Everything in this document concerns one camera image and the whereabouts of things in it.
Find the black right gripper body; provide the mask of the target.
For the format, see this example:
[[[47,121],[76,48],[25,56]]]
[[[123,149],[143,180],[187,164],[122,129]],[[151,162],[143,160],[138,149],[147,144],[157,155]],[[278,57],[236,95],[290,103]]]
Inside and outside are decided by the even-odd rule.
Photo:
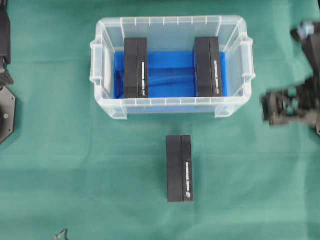
[[[320,125],[320,81],[307,79],[304,83],[280,90],[270,90],[260,97],[263,120],[270,126],[291,122],[310,127]]]

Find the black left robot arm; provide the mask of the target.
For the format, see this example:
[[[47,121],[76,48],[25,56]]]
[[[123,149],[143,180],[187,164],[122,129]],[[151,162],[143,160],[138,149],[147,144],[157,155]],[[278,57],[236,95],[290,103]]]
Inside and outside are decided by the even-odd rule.
[[[13,85],[14,81],[9,73],[11,63],[11,22],[6,8],[0,6],[0,87]]]

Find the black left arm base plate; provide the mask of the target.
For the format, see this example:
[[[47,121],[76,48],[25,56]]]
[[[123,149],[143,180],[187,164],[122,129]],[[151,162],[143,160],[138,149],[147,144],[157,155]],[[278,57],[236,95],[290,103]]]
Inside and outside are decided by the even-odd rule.
[[[7,88],[0,88],[0,143],[15,130],[16,97]]]

